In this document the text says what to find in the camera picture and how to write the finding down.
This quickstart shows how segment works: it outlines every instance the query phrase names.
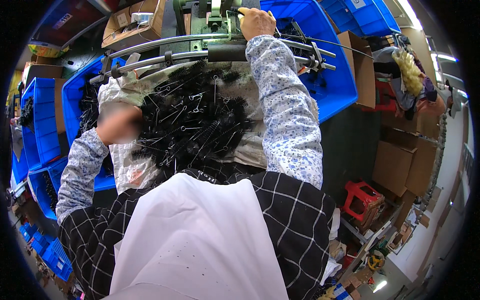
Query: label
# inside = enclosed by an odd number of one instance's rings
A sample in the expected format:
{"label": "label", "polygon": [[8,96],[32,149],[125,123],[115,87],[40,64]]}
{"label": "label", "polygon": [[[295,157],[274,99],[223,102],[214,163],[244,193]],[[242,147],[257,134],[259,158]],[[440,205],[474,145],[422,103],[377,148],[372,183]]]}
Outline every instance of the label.
{"label": "label", "polygon": [[365,1],[363,0],[350,0],[350,1],[352,1],[352,4],[353,6],[355,6],[356,9],[362,8],[366,5]]}
{"label": "label", "polygon": [[60,27],[62,27],[65,23],[67,23],[67,21],[72,17],[71,14],[69,13],[66,13],[60,20],[58,20],[55,25],[53,25],[53,29],[60,29]]}
{"label": "label", "polygon": [[127,15],[125,13],[118,15],[117,21],[119,22],[120,27],[124,27],[128,25]]}

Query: black plaid jacket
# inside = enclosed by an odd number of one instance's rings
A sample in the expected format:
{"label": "black plaid jacket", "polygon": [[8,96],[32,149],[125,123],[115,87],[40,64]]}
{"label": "black plaid jacket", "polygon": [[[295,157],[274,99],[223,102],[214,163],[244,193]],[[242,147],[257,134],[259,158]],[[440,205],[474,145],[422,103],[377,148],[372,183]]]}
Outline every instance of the black plaid jacket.
{"label": "black plaid jacket", "polygon": [[[328,260],[328,235],[335,202],[311,184],[285,174],[246,175],[242,174],[246,166],[229,165],[230,171],[238,173],[228,180],[227,168],[205,166],[203,171],[187,169],[183,172],[213,184],[233,184],[245,178],[252,182],[288,297],[309,300],[319,287]],[[247,171],[251,174],[261,170],[249,168]],[[167,177],[162,173],[154,187]],[[140,196],[152,188],[127,190],[118,196],[110,209],[76,210],[61,224],[58,236],[86,299],[101,299],[109,294],[115,267],[113,245],[122,240]]]}

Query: hand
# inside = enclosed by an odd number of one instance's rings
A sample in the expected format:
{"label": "hand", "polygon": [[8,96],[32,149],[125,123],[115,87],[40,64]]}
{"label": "hand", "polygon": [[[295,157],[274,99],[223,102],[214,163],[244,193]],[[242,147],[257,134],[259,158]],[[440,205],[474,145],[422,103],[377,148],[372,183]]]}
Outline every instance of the hand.
{"label": "hand", "polygon": [[125,144],[133,141],[140,133],[139,122],[142,121],[142,111],[133,105],[122,104],[102,111],[98,118],[96,133],[105,146]]}
{"label": "hand", "polygon": [[276,21],[265,11],[256,8],[240,7],[244,17],[240,19],[240,29],[247,41],[256,36],[270,35],[275,32]]}

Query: blue plastic bin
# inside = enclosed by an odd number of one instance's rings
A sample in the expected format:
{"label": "blue plastic bin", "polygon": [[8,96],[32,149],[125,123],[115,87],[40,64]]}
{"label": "blue plastic bin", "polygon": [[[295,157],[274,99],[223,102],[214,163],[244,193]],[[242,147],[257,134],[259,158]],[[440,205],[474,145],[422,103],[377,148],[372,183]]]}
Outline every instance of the blue plastic bin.
{"label": "blue plastic bin", "polygon": [[38,170],[60,156],[55,121],[55,79],[35,77],[22,95],[22,107],[33,96],[35,133],[22,126],[24,148],[30,171]]}
{"label": "blue plastic bin", "polygon": [[[62,88],[62,104],[63,104],[63,120],[65,122],[65,130],[67,132],[68,144],[70,147],[77,136],[78,129],[80,128],[80,116],[82,111],[78,107],[78,102],[83,97],[82,88],[90,78],[94,75],[98,75],[98,71],[102,70],[103,56],[97,58],[83,69],[79,70],[72,78],[70,78]],[[117,61],[121,66],[125,65],[125,60],[117,58],[112,62],[116,64]],[[107,173],[103,169],[100,169],[100,173],[95,177],[95,191],[102,191],[115,188],[115,179],[113,176],[107,176]]]}
{"label": "blue plastic bin", "polygon": [[28,222],[25,222],[25,224],[20,226],[20,233],[22,234],[26,242],[32,239],[33,234],[37,230],[38,230],[38,227],[35,224],[33,224],[33,226],[30,226],[30,223]]}
{"label": "blue plastic bin", "polygon": [[25,149],[22,148],[22,153],[20,154],[20,161],[17,160],[17,156],[12,151],[12,173],[15,177],[15,183],[19,184],[28,174],[28,164],[27,157],[25,156]]}
{"label": "blue plastic bin", "polygon": [[45,249],[42,259],[55,275],[64,281],[68,281],[68,277],[70,277],[70,273],[73,271],[72,263],[68,259],[67,254],[65,254],[59,239],[55,239]]}
{"label": "blue plastic bin", "polygon": [[34,240],[32,241],[32,248],[38,253],[38,255],[42,256],[45,253],[47,247],[53,242],[53,238],[51,236],[45,235],[43,236],[40,232],[35,232],[33,234]]}
{"label": "blue plastic bin", "polygon": [[43,172],[48,172],[50,178],[52,179],[53,187],[58,193],[60,188],[61,175],[63,169],[65,169],[65,166],[67,165],[67,162],[68,159],[66,157],[62,157],[61,159],[52,162],[46,168],[42,168],[28,174],[28,177],[30,178],[30,183],[32,184],[32,192],[36,196],[36,200],[38,202],[38,205],[40,206],[40,209],[47,218],[52,220],[56,220],[57,216],[55,215],[55,212],[50,209],[51,199],[47,194],[46,183],[45,179],[43,178]]}
{"label": "blue plastic bin", "polygon": [[[261,0],[260,7],[264,11],[272,11],[279,29],[287,24],[278,22],[278,19],[293,17],[305,36],[340,43],[322,8],[314,0]],[[336,58],[323,55],[326,63],[336,66],[336,71],[324,70],[315,80],[314,74],[300,76],[310,96],[317,102],[318,119],[322,123],[355,103],[358,93],[343,48],[329,43],[316,43],[318,48],[336,54]],[[323,79],[326,82],[324,87],[320,86]]]}
{"label": "blue plastic bin", "polygon": [[326,10],[341,32],[358,36],[387,36],[401,33],[383,0],[323,0]]}

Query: red plastic stool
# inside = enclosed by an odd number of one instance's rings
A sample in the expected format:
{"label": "red plastic stool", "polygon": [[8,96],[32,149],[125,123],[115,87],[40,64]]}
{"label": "red plastic stool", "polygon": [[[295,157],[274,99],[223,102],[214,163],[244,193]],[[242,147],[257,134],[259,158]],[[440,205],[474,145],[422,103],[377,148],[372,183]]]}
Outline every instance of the red plastic stool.
{"label": "red plastic stool", "polygon": [[[383,195],[374,190],[370,185],[365,183],[364,181],[359,183],[353,183],[351,181],[347,182],[345,185],[345,189],[348,191],[347,199],[345,200],[345,204],[341,209],[351,215],[352,217],[356,218],[358,221],[362,222],[365,214],[367,212],[367,208],[370,203],[379,201],[383,198]],[[363,213],[357,214],[353,210],[350,209],[352,205],[352,201],[354,197],[360,199],[363,203]]]}
{"label": "red plastic stool", "polygon": [[363,111],[396,111],[395,93],[388,82],[375,80],[375,88],[380,94],[380,103],[375,105],[375,108],[362,108]]}

